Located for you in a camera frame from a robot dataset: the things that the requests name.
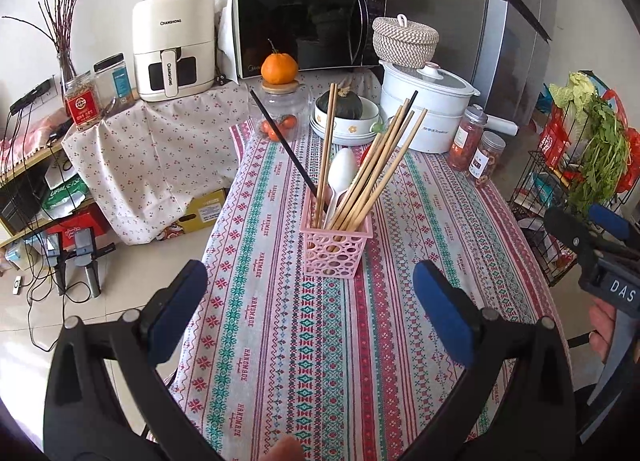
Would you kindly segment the person's left hand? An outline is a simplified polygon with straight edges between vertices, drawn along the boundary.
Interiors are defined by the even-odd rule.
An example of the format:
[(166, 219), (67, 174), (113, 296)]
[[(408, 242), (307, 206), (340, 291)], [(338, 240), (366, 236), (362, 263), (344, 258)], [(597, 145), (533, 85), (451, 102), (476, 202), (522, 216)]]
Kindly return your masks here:
[(283, 435), (270, 450), (259, 458), (260, 461), (304, 461), (303, 447), (291, 435)]

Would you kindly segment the person's right hand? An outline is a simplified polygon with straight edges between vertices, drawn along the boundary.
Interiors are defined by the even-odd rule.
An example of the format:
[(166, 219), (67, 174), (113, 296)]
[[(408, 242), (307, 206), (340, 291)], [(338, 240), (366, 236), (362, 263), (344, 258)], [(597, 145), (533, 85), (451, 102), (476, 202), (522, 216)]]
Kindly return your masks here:
[(589, 333), (589, 345), (602, 363), (608, 359), (616, 323), (616, 309), (609, 303), (592, 296), (589, 321), (593, 330)]

